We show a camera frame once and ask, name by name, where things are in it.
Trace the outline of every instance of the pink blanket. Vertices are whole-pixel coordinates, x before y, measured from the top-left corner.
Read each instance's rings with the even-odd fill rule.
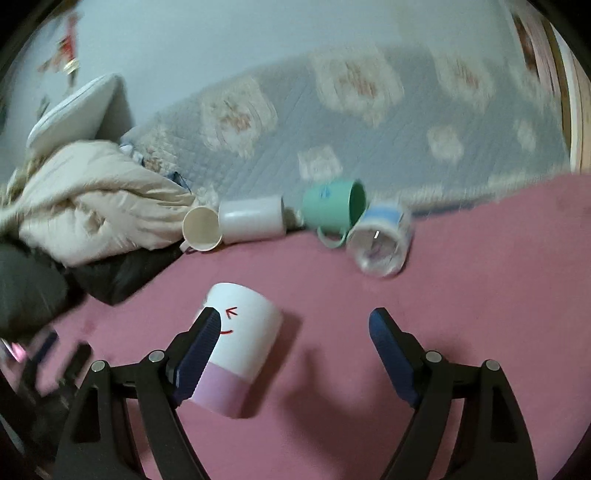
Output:
[[[139,361],[190,326],[214,283],[240,283],[287,321],[249,418],[189,402],[179,409],[212,479],[378,479],[411,417],[368,335],[369,312],[384,306],[425,348],[456,362],[501,363],[540,479],[550,480],[591,421],[590,265],[591,177],[566,176],[419,222],[405,271],[389,280],[365,277],[343,250],[307,232],[186,255],[125,304],[89,299],[66,316],[60,355],[46,370],[55,373],[76,339],[112,365]],[[138,424],[137,407],[132,416]],[[159,478],[138,438],[146,474]],[[443,475],[452,446],[446,439],[432,478]]]

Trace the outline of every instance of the mattress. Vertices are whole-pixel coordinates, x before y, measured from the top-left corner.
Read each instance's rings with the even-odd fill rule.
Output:
[[[131,129],[203,205],[360,179],[413,207],[491,197],[569,169],[560,101],[525,66],[410,47],[315,51],[186,98]]]

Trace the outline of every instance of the black cloth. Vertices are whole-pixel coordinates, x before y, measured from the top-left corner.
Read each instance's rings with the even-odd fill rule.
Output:
[[[26,341],[80,296],[51,258],[0,240],[0,338]]]
[[[76,283],[108,305],[121,303],[183,253],[180,242],[158,250],[139,249],[70,269]]]
[[[88,293],[117,305],[182,255],[180,242],[66,269],[22,242],[0,238],[0,338],[27,343]]]

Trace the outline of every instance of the white mug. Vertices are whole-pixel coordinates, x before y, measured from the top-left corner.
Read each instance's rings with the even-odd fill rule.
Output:
[[[225,244],[285,236],[283,198],[276,195],[222,202],[219,223]]]
[[[180,249],[186,252],[193,248],[199,252],[209,252],[222,241],[217,212],[210,207],[198,206],[187,212],[183,219],[184,242]]]
[[[219,312],[222,333],[191,400],[237,418],[275,343],[283,316],[264,296],[235,283],[214,285],[203,307]]]

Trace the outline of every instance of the blue gripper pad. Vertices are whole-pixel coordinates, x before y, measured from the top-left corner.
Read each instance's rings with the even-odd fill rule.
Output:
[[[222,320],[220,314],[216,310],[212,310],[212,314],[205,320],[201,332],[199,332],[174,372],[175,390],[173,398],[178,405],[193,396],[197,383],[219,339],[221,330]]]
[[[375,309],[369,315],[369,336],[378,351],[396,393],[411,407],[416,407],[421,397],[414,388],[414,370],[394,338],[387,322],[394,322],[385,309]]]
[[[43,360],[45,360],[45,357],[49,353],[49,350],[51,350],[57,342],[58,338],[59,337],[57,336],[57,332],[55,330],[51,330],[51,332],[49,332],[49,335],[47,335],[47,337],[43,341],[43,344],[41,345],[37,353],[35,353],[35,355],[31,357],[31,361],[37,365],[41,364]]]

